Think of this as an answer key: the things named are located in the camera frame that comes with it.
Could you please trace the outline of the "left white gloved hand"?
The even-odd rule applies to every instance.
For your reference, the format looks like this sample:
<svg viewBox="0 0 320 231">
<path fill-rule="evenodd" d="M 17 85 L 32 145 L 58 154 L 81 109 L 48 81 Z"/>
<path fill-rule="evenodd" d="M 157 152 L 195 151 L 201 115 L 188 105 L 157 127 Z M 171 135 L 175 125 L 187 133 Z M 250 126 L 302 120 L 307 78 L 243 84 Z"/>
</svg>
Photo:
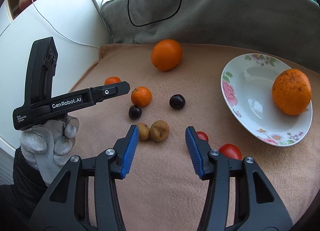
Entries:
<svg viewBox="0 0 320 231">
<path fill-rule="evenodd" d="M 45 184 L 51 184 L 72 157 L 78 130 L 78 118 L 65 116 L 21 132 L 22 155 L 33 169 L 40 172 Z"/>
</svg>

